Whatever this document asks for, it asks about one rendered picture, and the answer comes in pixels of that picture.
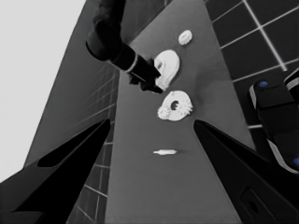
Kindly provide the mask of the large thick white disc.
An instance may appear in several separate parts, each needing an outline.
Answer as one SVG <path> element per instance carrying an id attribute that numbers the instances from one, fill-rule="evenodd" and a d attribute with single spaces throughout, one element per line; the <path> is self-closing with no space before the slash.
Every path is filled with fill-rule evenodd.
<path id="1" fill-rule="evenodd" d="M 160 73 L 160 76 L 156 79 L 156 85 L 163 91 L 169 87 L 179 70 L 179 65 L 179 56 L 171 49 L 162 51 L 154 59 L 154 66 Z"/>

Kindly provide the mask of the white round carrier with pins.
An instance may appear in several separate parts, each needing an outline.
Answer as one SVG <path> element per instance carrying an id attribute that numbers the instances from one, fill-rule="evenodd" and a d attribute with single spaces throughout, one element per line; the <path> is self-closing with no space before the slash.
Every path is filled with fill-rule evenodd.
<path id="1" fill-rule="evenodd" d="M 161 106 L 168 106 L 171 109 L 169 118 L 165 120 L 180 121 L 192 113 L 191 112 L 189 115 L 179 114 L 178 104 L 183 99 L 187 99 L 191 101 L 189 95 L 185 91 L 170 91 L 168 93 L 168 95 L 164 98 L 163 103 L 161 105 Z"/>

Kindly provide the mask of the dark robot body block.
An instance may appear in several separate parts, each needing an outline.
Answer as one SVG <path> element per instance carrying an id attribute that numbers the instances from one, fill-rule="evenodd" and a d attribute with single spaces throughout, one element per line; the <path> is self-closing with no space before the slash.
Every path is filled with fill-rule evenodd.
<path id="1" fill-rule="evenodd" d="M 299 67 L 258 79 L 249 98 L 277 163 L 299 175 Z"/>

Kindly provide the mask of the small white toothed gear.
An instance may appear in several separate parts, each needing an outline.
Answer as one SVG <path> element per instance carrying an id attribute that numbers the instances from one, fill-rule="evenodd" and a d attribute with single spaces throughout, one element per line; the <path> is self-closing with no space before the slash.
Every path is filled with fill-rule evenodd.
<path id="1" fill-rule="evenodd" d="M 192 32 L 190 30 L 185 30 L 178 37 L 178 42 L 181 46 L 187 45 L 192 40 Z"/>
<path id="2" fill-rule="evenodd" d="M 168 106 L 161 106 L 158 111 L 158 117 L 160 119 L 168 119 L 170 116 L 171 109 Z"/>
<path id="3" fill-rule="evenodd" d="M 183 99 L 178 104 L 178 112 L 180 115 L 189 115 L 192 112 L 192 102 L 187 99 Z"/>

